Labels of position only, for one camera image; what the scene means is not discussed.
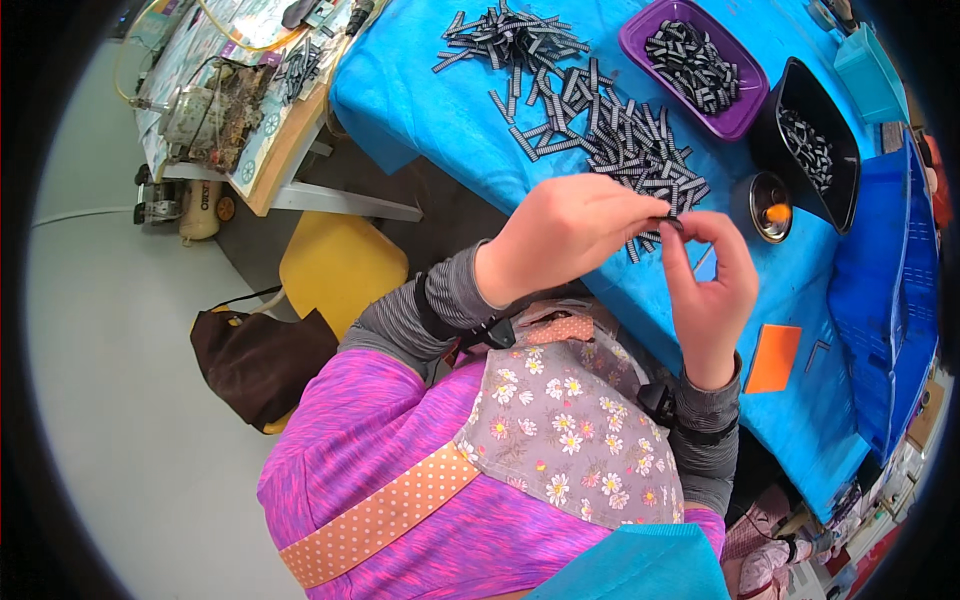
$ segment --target brown bag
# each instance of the brown bag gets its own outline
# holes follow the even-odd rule
[[[307,382],[337,352],[337,337],[313,310],[285,323],[261,313],[220,310],[230,302],[275,293],[280,287],[235,298],[197,314],[190,343],[206,384],[244,422],[259,431],[300,402]]]

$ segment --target purple container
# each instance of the purple container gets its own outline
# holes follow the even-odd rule
[[[653,36],[665,20],[689,21],[697,30],[710,34],[710,41],[717,48],[720,57],[737,65],[740,87],[733,105],[720,114],[707,116],[697,110],[666,79],[653,68],[643,49],[647,37]],[[760,113],[763,99],[770,93],[770,82],[753,56],[743,47],[736,37],[718,23],[707,11],[692,2],[684,0],[656,0],[620,28],[620,48],[630,60],[643,67],[650,77],[660,82],[671,94],[676,96],[690,112],[724,141],[734,142],[747,132]]]

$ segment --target yellow chair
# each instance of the yellow chair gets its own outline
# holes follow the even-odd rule
[[[407,268],[406,254],[362,217],[306,211],[280,260],[280,283],[301,319],[316,308],[341,340],[369,304],[407,280]],[[283,431],[292,413],[264,433]]]

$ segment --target blue cloth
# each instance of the blue cloth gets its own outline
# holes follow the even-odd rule
[[[720,563],[694,523],[622,525],[526,598],[730,598]]]
[[[394,0],[344,57],[330,98],[344,127],[387,172],[424,155],[501,211],[513,212],[540,181],[587,170],[581,150],[557,153],[531,163],[508,132],[509,126],[487,94],[504,97],[506,70],[488,62],[461,60],[434,74],[430,67],[448,50],[440,36],[456,11],[467,18],[484,12],[490,0]],[[703,0],[700,3],[756,57],[771,85],[780,79],[787,58],[803,60],[836,100],[851,125],[864,158],[874,156],[875,133],[855,112],[852,99],[832,68],[839,46],[836,33],[825,33],[809,18],[800,0]],[[649,102],[670,109],[669,123],[678,147],[689,145],[688,166],[707,178],[711,192],[700,205],[727,211],[732,185],[754,173],[745,140],[727,144],[714,138],[686,114],[660,84],[620,50],[620,27],[645,6],[637,0],[581,2],[545,0],[511,3],[514,10],[559,14],[580,39],[589,40],[591,56],[613,78],[624,102]],[[586,59],[561,60],[560,66],[586,66]],[[524,77],[525,99],[532,77]],[[517,106],[521,129],[545,120],[539,104]],[[786,391],[744,395],[742,422],[777,457],[785,472],[823,521],[835,495],[849,481],[868,451],[856,434],[850,381],[826,304],[833,252],[839,236],[824,221],[799,210],[790,237],[771,246],[760,242],[751,253],[760,276],[756,310],[737,349],[752,362],[762,324],[790,324],[804,333]],[[691,264],[708,247],[687,245]],[[530,256],[537,259],[537,249]],[[631,264],[620,251],[584,282],[613,314],[673,372],[681,366],[674,335],[660,251],[641,252]],[[804,373],[817,340],[832,350],[817,353]],[[749,370],[744,370],[744,381]]]

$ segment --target blue plastic basket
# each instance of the blue plastic basket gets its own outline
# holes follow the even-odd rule
[[[863,161],[860,202],[833,259],[827,304],[846,346],[857,429],[886,463],[937,347],[937,239],[920,156]]]
[[[866,23],[840,44],[833,68],[867,123],[909,122],[897,69]]]

